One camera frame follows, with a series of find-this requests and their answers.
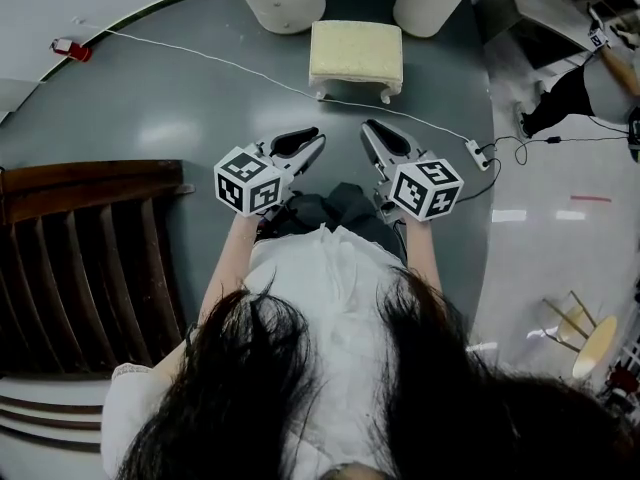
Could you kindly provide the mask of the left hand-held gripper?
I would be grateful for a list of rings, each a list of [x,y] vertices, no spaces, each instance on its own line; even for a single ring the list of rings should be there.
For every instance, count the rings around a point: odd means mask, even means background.
[[[294,176],[306,172],[323,151],[326,136],[318,135],[317,127],[309,127],[259,142],[274,163],[250,147],[234,147],[214,166],[217,200],[243,217],[280,205]]]

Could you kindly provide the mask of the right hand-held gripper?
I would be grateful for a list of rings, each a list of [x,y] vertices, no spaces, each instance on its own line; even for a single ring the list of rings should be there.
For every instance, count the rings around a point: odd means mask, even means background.
[[[413,136],[383,121],[363,122],[360,139],[372,164],[408,161],[383,169],[384,179],[374,191],[385,223],[400,220],[402,212],[419,222],[452,212],[464,180],[446,159],[424,153]]]

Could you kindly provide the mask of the cream upholstered stool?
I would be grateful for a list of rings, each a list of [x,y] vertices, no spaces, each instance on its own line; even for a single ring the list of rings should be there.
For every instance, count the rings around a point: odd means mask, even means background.
[[[318,99],[324,83],[343,81],[384,86],[382,103],[401,93],[404,78],[402,30],[389,24],[322,20],[311,27],[309,86]]]

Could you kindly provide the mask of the person's right forearm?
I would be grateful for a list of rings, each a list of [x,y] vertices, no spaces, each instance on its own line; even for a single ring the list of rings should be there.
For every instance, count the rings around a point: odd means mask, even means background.
[[[432,226],[404,213],[408,268],[435,290],[441,292],[441,280],[435,256]]]

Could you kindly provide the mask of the person's left forearm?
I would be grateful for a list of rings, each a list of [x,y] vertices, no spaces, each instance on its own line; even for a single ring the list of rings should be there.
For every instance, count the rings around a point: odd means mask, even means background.
[[[259,216],[244,217],[237,214],[234,217],[200,307],[199,325],[206,321],[224,296],[242,285],[248,275],[259,222]]]

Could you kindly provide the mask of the person's black trousers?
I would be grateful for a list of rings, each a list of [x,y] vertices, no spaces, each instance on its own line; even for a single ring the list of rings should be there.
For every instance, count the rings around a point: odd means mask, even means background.
[[[275,214],[259,225],[258,240],[302,235],[324,224],[334,232],[339,226],[377,243],[406,263],[406,251],[392,228],[381,220],[359,185],[342,182],[328,196],[294,191]]]

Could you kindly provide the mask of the white power strip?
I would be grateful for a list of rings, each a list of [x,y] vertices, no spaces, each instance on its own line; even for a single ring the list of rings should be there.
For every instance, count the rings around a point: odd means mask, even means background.
[[[482,148],[475,140],[467,140],[465,146],[478,169],[482,172],[486,172],[490,166],[490,161],[485,156]]]

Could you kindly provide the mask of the person's white blouse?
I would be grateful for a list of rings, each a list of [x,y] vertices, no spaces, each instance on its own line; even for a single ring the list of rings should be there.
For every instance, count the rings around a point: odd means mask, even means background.
[[[384,465],[378,303],[398,259],[321,227],[257,243],[246,265],[173,366],[114,370],[101,430],[109,480],[320,480]]]

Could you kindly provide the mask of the grey open shelf cabinet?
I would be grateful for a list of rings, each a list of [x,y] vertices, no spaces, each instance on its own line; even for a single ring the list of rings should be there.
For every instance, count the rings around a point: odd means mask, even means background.
[[[572,64],[594,52],[589,40],[591,4],[604,26],[620,24],[635,29],[640,0],[513,0],[520,21],[511,34],[535,69],[561,61]]]

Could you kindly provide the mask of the dark wooden slatted chair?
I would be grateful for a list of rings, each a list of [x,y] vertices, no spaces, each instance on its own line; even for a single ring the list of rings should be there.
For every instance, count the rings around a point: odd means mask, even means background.
[[[166,213],[178,160],[0,167],[0,375],[152,366],[186,329]]]

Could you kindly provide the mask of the red fire extinguisher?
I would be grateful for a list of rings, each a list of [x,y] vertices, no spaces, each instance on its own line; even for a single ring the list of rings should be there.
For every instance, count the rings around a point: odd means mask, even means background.
[[[67,38],[54,39],[50,49],[58,55],[79,62],[88,62],[92,56],[92,50],[89,47]]]

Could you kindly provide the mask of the white metal rack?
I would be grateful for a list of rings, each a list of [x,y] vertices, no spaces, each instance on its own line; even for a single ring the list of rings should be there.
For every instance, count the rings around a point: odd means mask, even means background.
[[[617,406],[626,414],[640,407],[640,336],[621,347],[608,370],[600,398],[607,406]]]

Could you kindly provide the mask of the white ribbed platform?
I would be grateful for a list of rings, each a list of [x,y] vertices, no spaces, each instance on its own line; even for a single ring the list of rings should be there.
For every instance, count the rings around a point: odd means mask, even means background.
[[[107,480],[100,458],[109,381],[0,378],[0,480]]]

